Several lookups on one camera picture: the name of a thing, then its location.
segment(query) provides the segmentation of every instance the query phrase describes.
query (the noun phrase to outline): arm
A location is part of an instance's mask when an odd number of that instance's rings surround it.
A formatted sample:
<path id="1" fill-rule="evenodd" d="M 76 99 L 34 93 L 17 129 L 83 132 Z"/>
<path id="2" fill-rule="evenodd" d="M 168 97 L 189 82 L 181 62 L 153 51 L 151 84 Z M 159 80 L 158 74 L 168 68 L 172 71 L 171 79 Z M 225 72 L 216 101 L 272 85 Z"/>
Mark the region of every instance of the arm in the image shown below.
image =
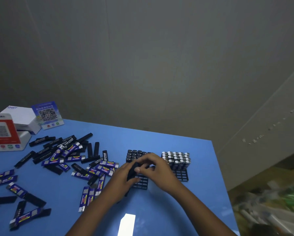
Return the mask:
<path id="1" fill-rule="evenodd" d="M 86 207 L 66 236 L 91 236 L 94 233 L 108 210 L 123 198 L 133 184 L 140 181 L 139 178 L 126 181 L 128 172 L 134 163 L 135 161 L 125 163 L 115 171 L 101 194 Z"/>
<path id="2" fill-rule="evenodd" d="M 160 189 L 170 194 L 184 209 L 199 235 L 234 236 L 232 232 L 213 212 L 211 212 L 189 189 L 172 173 L 167 162 L 156 154 L 146 154 L 137 160 L 143 163 L 135 171 L 151 179 Z M 145 169 L 147 165 L 156 167 Z"/>

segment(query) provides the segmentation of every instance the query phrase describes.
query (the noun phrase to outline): blue table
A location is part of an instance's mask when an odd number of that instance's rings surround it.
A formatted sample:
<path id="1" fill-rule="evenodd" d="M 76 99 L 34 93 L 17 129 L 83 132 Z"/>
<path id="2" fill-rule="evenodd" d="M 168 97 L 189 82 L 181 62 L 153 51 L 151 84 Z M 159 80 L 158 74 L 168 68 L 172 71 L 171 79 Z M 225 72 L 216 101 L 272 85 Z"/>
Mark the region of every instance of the blue table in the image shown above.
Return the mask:
<path id="1" fill-rule="evenodd" d="M 107 150 L 109 160 L 119 162 L 120 165 L 125 163 L 128 149 L 158 155 L 162 151 L 189 152 L 192 163 L 188 167 L 189 181 L 184 184 L 230 229 L 238 231 L 211 141 L 72 120 L 65 120 L 63 126 L 40 130 L 30 141 L 46 135 L 66 138 L 74 134 L 80 138 L 90 132 L 93 133 L 89 139 L 92 146 L 100 142 L 100 155 L 103 150 Z M 23 151 L 0 152 L 0 172 L 13 169 L 15 163 L 27 153 L 32 150 L 38 152 L 42 148 L 42 145 L 27 145 Z M 87 163 L 78 164 L 84 168 L 88 166 Z M 45 208 L 52 208 L 52 213 L 49 217 L 34 219 L 19 230 L 10 232 L 9 222 L 20 199 L 13 204 L 1 205 L 0 235 L 64 235 L 80 215 L 78 208 L 82 189 L 87 186 L 87 181 L 71 176 L 72 171 L 63 172 L 59 176 L 42 168 L 40 164 L 34 165 L 32 160 L 16 169 L 15 174 L 19 176 L 17 184 L 46 201 Z M 13 195 L 5 186 L 0 186 L 0 197 Z M 25 212 L 35 208 L 27 203 Z M 95 235 L 116 236 L 120 221 L 126 213 L 136 215 L 133 235 L 197 235 L 179 204 L 151 180 L 148 190 L 131 189 L 126 198 L 114 205 L 103 218 Z"/>

